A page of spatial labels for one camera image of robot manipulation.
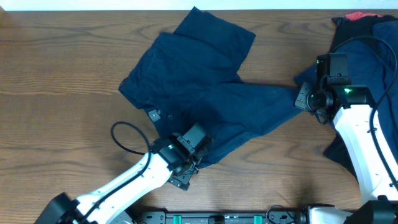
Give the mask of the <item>dark blue shorts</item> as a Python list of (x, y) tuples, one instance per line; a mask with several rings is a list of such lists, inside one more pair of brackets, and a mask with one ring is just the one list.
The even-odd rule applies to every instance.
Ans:
[(119, 91), (147, 113), (163, 138), (201, 125), (213, 138), (201, 166), (216, 164), (299, 113), (297, 89), (239, 77), (254, 39), (254, 33), (193, 8), (172, 33), (159, 34)]

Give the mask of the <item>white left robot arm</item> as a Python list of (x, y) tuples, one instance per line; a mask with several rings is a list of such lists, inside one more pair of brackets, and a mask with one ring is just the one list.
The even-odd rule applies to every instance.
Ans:
[(161, 154), (148, 152), (133, 167), (108, 184), (74, 200), (62, 193), (53, 198), (36, 223), (111, 223), (125, 209), (171, 176), (194, 168), (191, 159), (169, 163)]

